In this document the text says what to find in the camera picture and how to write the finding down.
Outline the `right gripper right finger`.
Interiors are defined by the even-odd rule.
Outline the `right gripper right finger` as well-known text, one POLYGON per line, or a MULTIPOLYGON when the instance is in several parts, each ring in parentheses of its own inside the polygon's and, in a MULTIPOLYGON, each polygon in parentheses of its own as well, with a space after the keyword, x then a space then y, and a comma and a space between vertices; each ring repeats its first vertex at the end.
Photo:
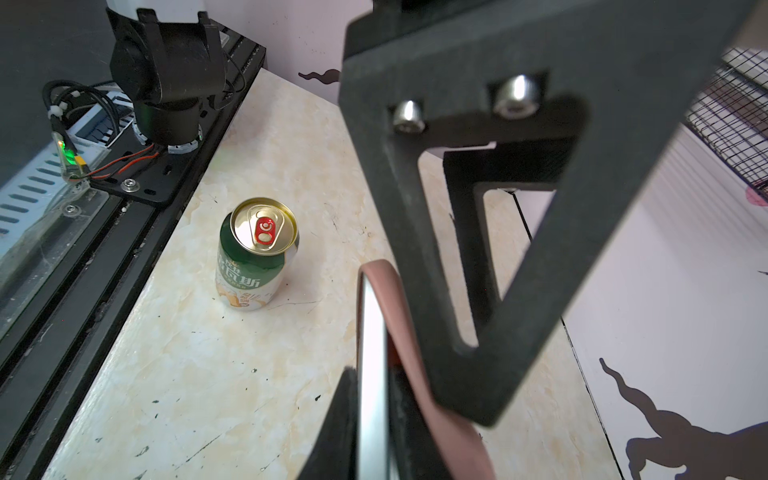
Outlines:
POLYGON ((388 372, 390 446, 399 479, 451 479, 405 371, 388 372))

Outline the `green beverage can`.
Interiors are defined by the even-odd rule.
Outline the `green beverage can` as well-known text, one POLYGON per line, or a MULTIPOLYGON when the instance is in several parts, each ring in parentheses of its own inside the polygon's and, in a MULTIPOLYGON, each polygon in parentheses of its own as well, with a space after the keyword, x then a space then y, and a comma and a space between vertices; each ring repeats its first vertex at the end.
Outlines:
POLYGON ((219 232, 215 284, 222 301, 244 311, 266 306, 283 284, 299 244, 297 220, 285 204, 254 197, 237 205, 219 232))

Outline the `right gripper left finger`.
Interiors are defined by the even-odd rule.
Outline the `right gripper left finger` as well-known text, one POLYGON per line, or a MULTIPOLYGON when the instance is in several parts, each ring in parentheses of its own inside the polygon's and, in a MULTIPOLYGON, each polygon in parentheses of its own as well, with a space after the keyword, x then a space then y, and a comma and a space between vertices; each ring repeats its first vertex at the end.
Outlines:
POLYGON ((298 475, 299 480, 355 478, 357 380, 354 368, 343 370, 313 449, 298 475))

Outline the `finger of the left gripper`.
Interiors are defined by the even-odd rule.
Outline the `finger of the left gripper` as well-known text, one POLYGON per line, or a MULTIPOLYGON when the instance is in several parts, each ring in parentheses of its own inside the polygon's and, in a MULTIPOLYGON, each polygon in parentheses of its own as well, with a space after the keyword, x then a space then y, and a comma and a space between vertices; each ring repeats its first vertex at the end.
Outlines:
POLYGON ((498 422, 752 1, 378 1, 338 102, 432 392, 498 422))
POLYGON ((482 332, 502 299, 492 265, 484 194, 491 189, 555 190, 575 144, 574 137, 539 139, 444 154, 443 171, 476 333, 482 332))

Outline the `pink phone case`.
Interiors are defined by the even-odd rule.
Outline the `pink phone case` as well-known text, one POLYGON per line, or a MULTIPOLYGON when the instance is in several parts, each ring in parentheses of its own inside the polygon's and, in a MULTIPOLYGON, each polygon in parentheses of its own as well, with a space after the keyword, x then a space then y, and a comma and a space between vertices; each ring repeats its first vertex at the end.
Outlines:
POLYGON ((451 479, 493 479, 495 472, 479 433, 468 420, 435 401, 413 330, 402 282, 386 260, 360 268, 373 285, 388 333, 388 372, 401 367, 451 479))

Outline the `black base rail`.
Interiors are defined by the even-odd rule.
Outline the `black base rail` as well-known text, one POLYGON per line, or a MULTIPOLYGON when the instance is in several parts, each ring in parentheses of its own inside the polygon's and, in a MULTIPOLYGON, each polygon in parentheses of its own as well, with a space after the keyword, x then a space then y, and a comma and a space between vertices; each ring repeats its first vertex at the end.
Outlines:
POLYGON ((198 137, 184 146, 145 143, 118 86, 100 96, 70 85, 51 96, 69 130, 93 105, 115 128, 93 175, 62 178, 64 195, 1 253, 1 475, 42 476, 111 349, 154 263, 189 203, 249 88, 263 46, 220 31, 221 94, 197 107, 198 137))

